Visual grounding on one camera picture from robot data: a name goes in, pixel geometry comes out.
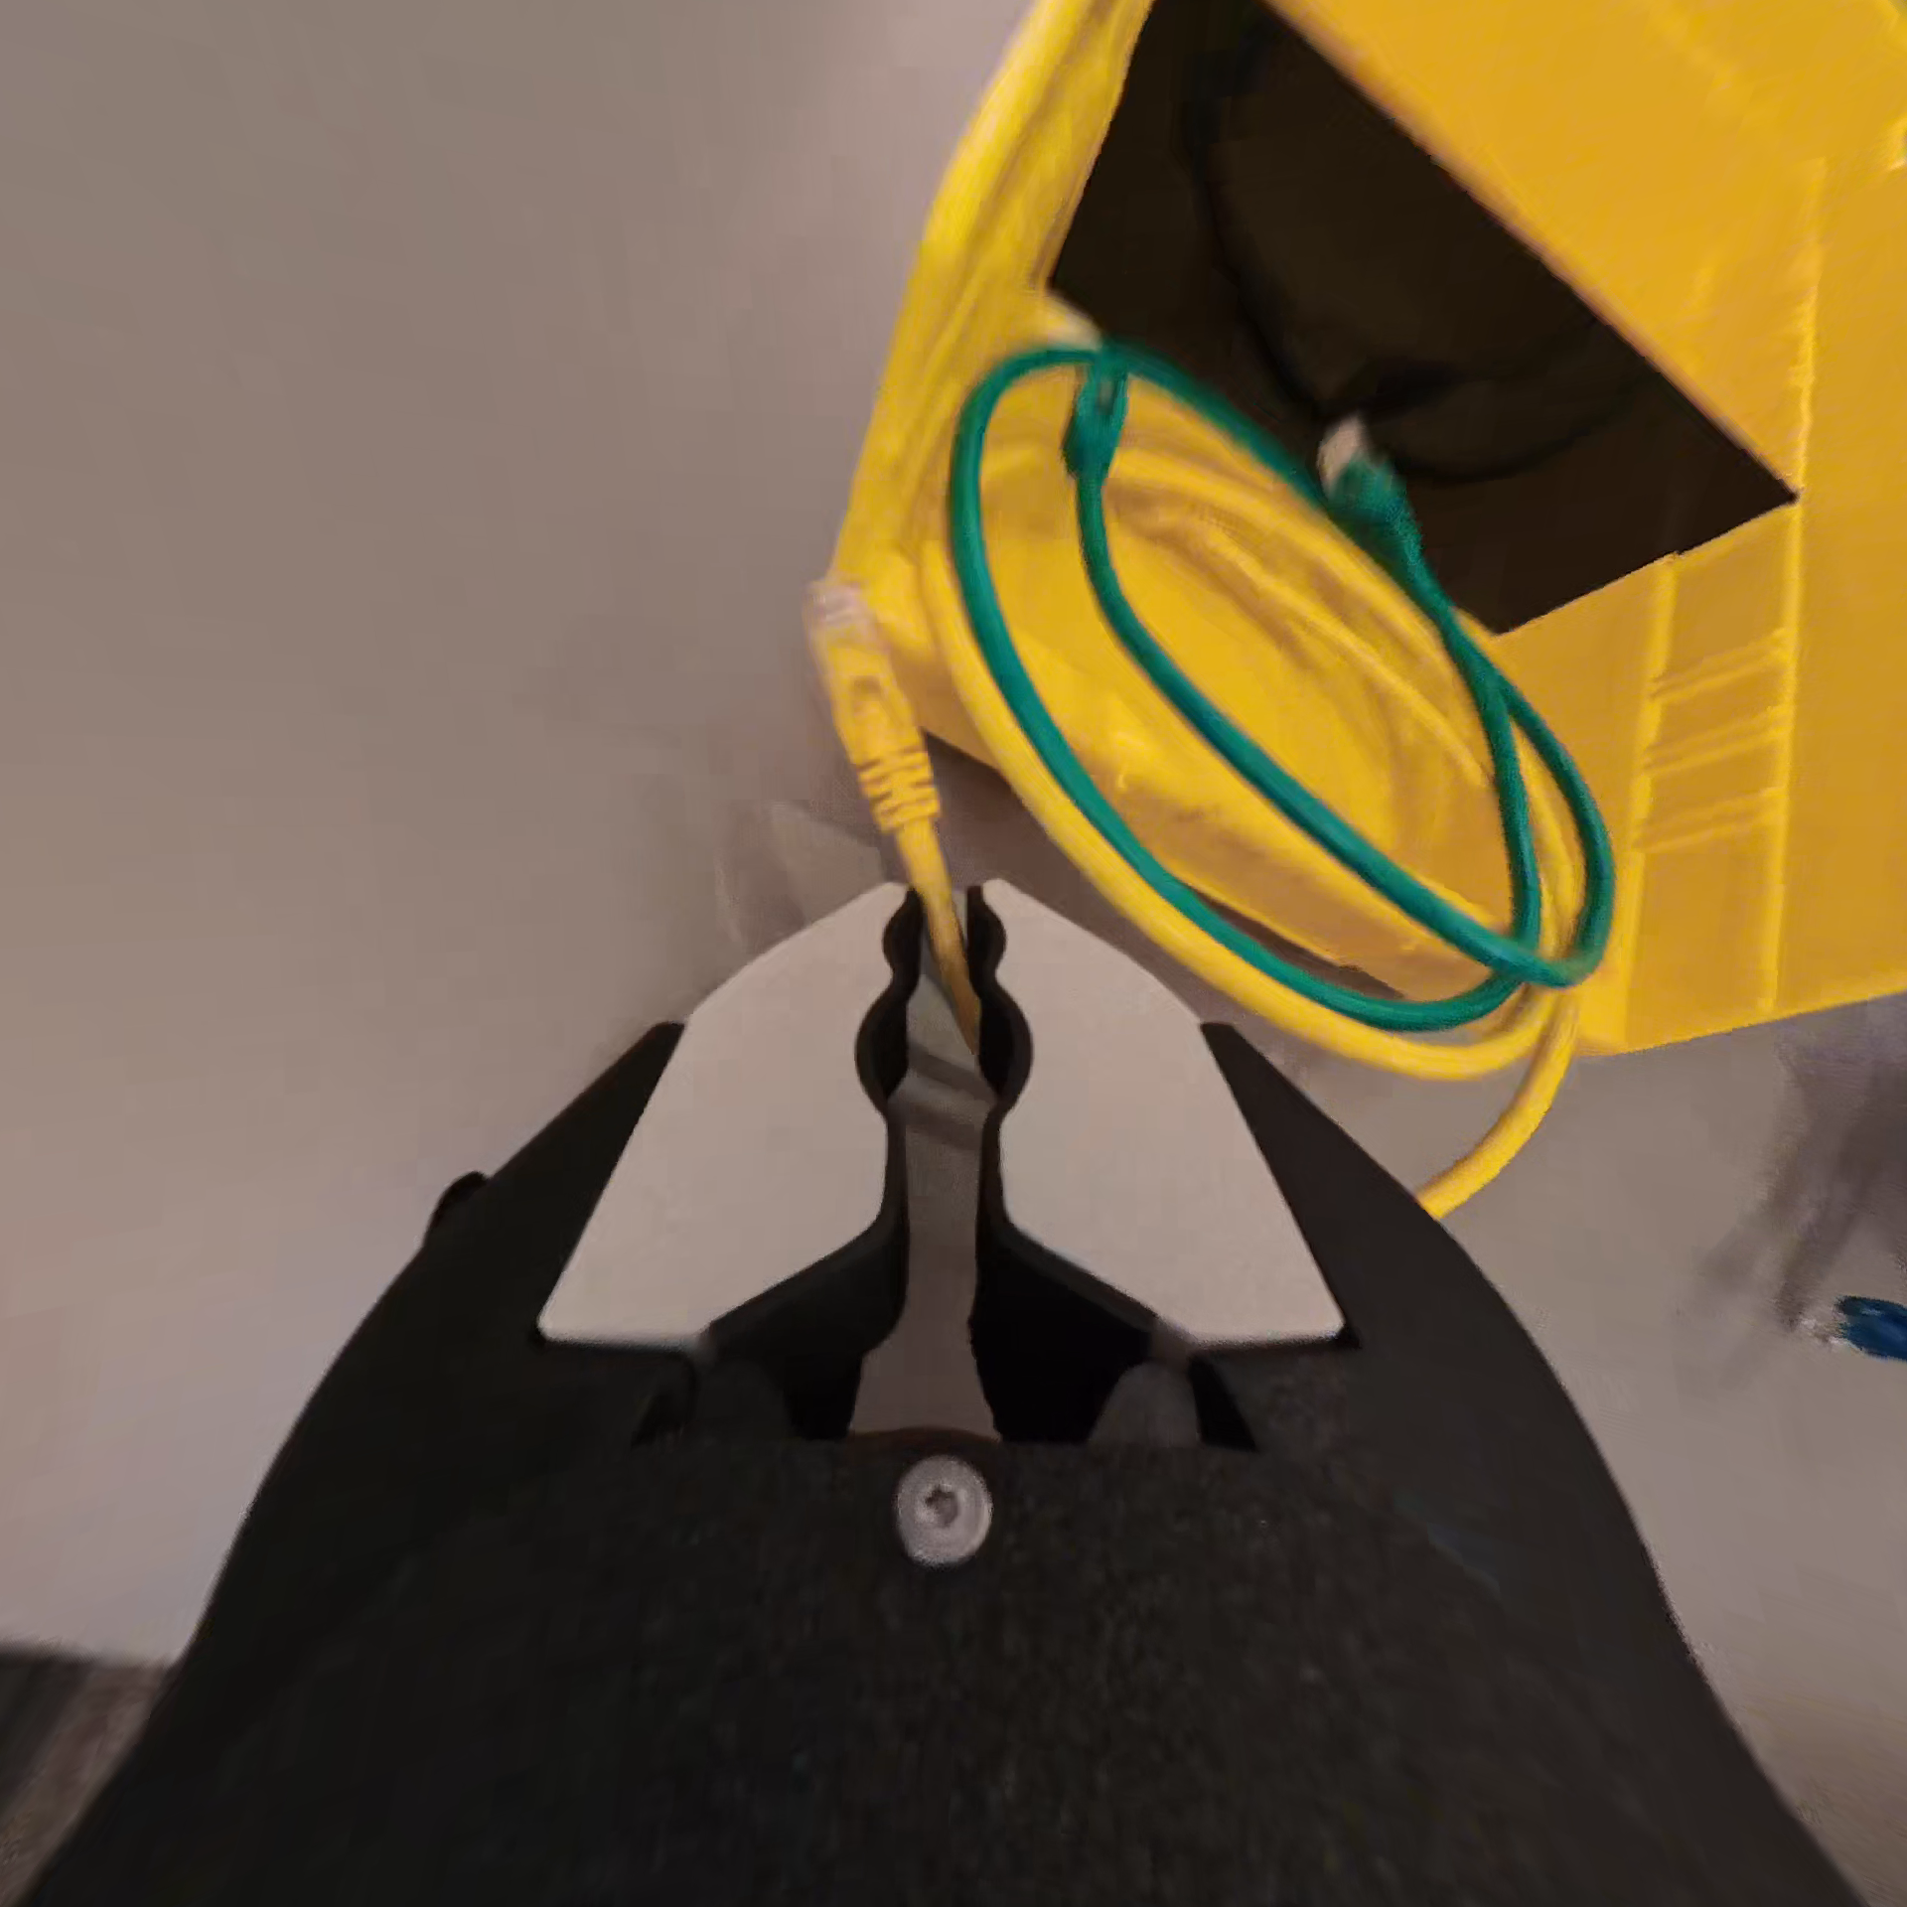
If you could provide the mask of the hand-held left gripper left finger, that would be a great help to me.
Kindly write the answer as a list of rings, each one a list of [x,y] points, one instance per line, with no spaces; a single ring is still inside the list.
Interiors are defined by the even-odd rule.
[[[908,1159],[894,1093],[922,902],[876,886],[679,1025],[536,1319],[584,1349],[759,1371],[807,1439],[846,1437],[900,1321]]]

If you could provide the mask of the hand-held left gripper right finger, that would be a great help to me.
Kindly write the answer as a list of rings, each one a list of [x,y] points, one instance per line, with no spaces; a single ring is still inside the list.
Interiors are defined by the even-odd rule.
[[[1156,976],[1003,878],[965,896],[991,1091],[967,1339],[1003,1439],[1087,1439],[1132,1371],[1347,1325],[1220,1067]]]

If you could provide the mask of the yellow storage bin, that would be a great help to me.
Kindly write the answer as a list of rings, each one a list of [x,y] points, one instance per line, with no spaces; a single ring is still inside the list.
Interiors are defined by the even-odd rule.
[[[1347,1059],[1903,990],[1903,4],[1035,4],[830,571]]]

